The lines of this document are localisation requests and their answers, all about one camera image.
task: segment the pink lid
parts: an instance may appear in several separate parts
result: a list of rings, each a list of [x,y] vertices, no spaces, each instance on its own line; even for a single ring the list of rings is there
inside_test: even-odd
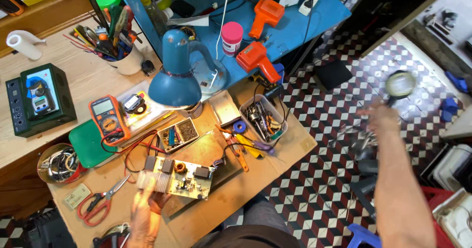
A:
[[[243,27],[238,22],[228,22],[221,29],[221,38],[228,44],[237,44],[243,39]]]

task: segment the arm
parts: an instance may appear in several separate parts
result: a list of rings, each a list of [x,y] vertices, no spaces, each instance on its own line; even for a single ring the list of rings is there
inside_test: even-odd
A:
[[[379,144],[379,177],[375,187],[377,228],[384,248],[435,248],[431,211],[413,173],[400,137],[398,112],[376,104],[369,127]]]
[[[171,195],[154,193],[156,180],[151,178],[143,192],[134,197],[131,208],[129,248],[151,248],[161,224],[161,211]]]

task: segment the blue desk lamp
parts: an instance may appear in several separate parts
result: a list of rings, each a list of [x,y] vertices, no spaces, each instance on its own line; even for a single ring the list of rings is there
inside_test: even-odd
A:
[[[199,51],[203,59],[190,65],[190,53]],[[202,92],[213,95],[224,88],[227,70],[211,58],[208,48],[198,41],[189,41],[180,30],[169,30],[162,39],[162,69],[152,79],[149,97],[169,106],[193,105]]]

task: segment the gray pants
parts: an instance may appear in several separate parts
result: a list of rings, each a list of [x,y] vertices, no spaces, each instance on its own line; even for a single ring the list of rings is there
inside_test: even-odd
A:
[[[291,234],[285,225],[282,217],[277,213],[274,206],[270,204],[265,197],[257,194],[244,207],[243,225],[265,225],[273,227]],[[214,229],[212,232],[203,236],[192,248],[201,248],[205,246],[213,237],[221,232],[221,228]]]

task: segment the green tray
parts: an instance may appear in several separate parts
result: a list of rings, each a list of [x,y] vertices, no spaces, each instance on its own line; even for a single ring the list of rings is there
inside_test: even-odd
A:
[[[108,159],[113,153],[103,150],[100,145],[102,137],[93,120],[88,120],[70,131],[69,140],[79,157],[80,163],[86,168],[93,168]],[[115,146],[103,146],[109,151],[117,151]]]

